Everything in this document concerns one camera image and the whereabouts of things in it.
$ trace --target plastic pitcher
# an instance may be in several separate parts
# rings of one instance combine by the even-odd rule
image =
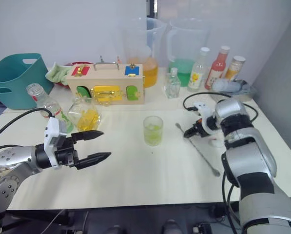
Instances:
[[[129,20],[123,28],[127,63],[143,64],[144,87],[156,84],[158,55],[166,24],[153,18]]]
[[[178,69],[181,86],[188,86],[192,67],[201,47],[206,46],[210,27],[201,19],[173,19],[166,37],[169,71]]]

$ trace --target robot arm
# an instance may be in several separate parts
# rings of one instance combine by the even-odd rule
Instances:
[[[240,188],[239,214],[244,233],[291,234],[291,200],[274,181],[276,162],[244,105],[229,98],[216,105],[212,116],[202,113],[210,123],[208,127],[220,128],[224,134],[227,150],[221,159],[229,182]],[[203,122],[198,120],[184,136],[190,137],[193,132],[209,136],[209,131],[200,131]]]
[[[0,228],[4,213],[21,183],[43,169],[61,165],[83,169],[105,160],[111,153],[97,153],[79,160],[74,144],[102,135],[100,131],[86,131],[66,138],[63,122],[49,118],[45,128],[44,144],[13,147],[0,152]]]

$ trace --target tabletop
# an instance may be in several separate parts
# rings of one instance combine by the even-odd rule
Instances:
[[[103,162],[82,170],[62,167],[48,168],[42,173],[27,178],[20,186],[10,210],[80,209],[135,205],[161,205],[221,202],[221,177],[215,177],[195,148],[183,138],[175,123],[188,129],[197,120],[197,115],[182,107],[183,99],[191,94],[186,88],[180,97],[167,99],[163,90],[165,70],[159,70],[157,84],[145,90],[144,105],[98,106],[102,121],[99,130],[104,135],[75,145],[79,158],[97,152],[112,152]],[[72,103],[70,90],[55,85],[50,93],[64,111]],[[188,100],[204,101],[210,108],[215,102],[209,95],[195,96]],[[276,183],[291,196],[291,150],[274,126],[252,100],[247,102],[259,111],[253,123],[261,132],[277,162]],[[0,128],[22,110],[9,110],[0,116]],[[164,121],[163,140],[151,147],[143,139],[143,120],[157,115]],[[40,113],[32,113],[16,121],[0,135],[0,145],[23,146],[43,143],[43,131],[47,119]],[[222,134],[200,138],[193,142],[223,174],[221,154],[224,147],[209,144],[212,138]],[[235,189],[231,200],[239,199]]]

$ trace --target lock box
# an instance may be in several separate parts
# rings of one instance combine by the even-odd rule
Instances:
[[[66,80],[75,96],[91,97],[96,104],[144,104],[142,64],[76,64]]]

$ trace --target gray wall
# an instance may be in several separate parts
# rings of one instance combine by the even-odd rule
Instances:
[[[253,85],[255,101],[291,149],[291,22]]]

